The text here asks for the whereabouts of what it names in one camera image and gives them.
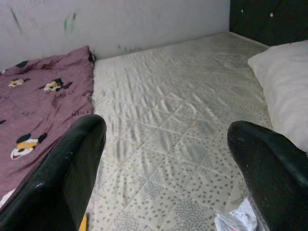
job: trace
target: gray dotted pattern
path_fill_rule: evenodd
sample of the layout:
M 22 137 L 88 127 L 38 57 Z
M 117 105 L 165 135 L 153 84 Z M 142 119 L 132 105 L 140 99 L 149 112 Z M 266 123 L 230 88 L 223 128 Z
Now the gray dotted pattern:
M 95 113 L 107 144 L 89 231 L 215 231 L 248 195 L 227 147 L 246 120 L 270 128 L 247 59 L 265 48 L 224 33 L 97 61 Z

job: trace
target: white wall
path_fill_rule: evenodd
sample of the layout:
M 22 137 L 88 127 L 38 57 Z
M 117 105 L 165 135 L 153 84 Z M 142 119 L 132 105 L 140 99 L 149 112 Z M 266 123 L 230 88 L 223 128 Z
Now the white wall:
M 0 69 L 88 44 L 99 58 L 229 29 L 230 0 L 1 0 Z

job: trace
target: yellow object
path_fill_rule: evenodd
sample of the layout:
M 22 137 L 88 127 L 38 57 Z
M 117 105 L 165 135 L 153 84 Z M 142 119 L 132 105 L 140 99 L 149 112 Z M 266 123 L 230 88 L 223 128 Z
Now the yellow object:
M 17 149 L 29 149 L 37 146 L 37 142 L 21 142 L 17 145 Z
M 87 215 L 85 215 L 82 219 L 79 231 L 87 231 L 87 223 L 88 223 L 88 218 Z
M 53 81 L 51 83 L 46 84 L 46 86 L 44 87 L 44 90 L 53 89 L 53 88 L 56 88 L 58 86 L 59 85 L 55 81 Z

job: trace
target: dirty mark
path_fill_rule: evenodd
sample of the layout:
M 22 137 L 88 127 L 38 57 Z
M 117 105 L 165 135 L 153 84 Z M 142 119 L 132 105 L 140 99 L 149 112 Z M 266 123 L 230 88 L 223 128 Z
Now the dirty mark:
M 66 32 L 66 30 L 67 30 L 67 18 L 64 21 L 64 31 Z
M 73 14 L 69 14 L 66 18 L 65 18 L 65 21 L 64 21 L 64 31 L 65 33 L 67 31 L 69 32 L 73 32 L 74 29 L 75 29 L 75 20 L 76 20 L 76 17 L 77 17 L 77 13 L 74 12 Z
M 21 29 L 21 26 L 20 26 L 20 24 L 19 24 L 19 21 L 18 21 L 18 19 L 17 19 L 17 17 L 16 17 L 16 14 L 15 14 L 13 8 L 10 7 L 10 10 L 11 10 L 11 13 L 12 13 L 12 15 L 13 15 L 14 21 L 16 22 L 16 24 L 17 24 L 17 26 L 18 26 L 18 29 L 19 29 L 20 33 L 23 33 L 23 30 Z
M 120 44 L 118 44 L 117 48 L 119 49 L 119 51 L 129 52 L 129 53 L 138 52 L 142 50 L 141 47 L 128 48 L 127 46 L 123 46 L 123 45 L 121 46 Z

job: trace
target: cartoon print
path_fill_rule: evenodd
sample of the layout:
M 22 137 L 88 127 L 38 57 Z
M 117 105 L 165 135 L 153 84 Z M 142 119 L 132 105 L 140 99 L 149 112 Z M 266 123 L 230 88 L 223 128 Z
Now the cartoon print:
M 29 154 L 39 143 L 42 143 L 46 137 L 47 133 L 42 134 L 38 139 L 32 139 L 31 133 L 21 136 L 16 141 L 17 147 L 13 149 L 11 159 L 16 160 L 23 155 Z
M 10 88 L 14 88 L 16 86 L 22 85 L 24 82 L 27 82 L 31 80 L 30 78 L 25 78 L 25 79 L 13 79 L 11 83 L 9 84 Z
M 63 85 L 63 82 L 60 78 L 56 78 L 53 82 L 46 84 L 45 86 L 40 87 L 39 89 L 44 89 L 44 91 L 59 91 L 60 89 L 68 89 L 73 82 L 69 82 L 66 85 Z

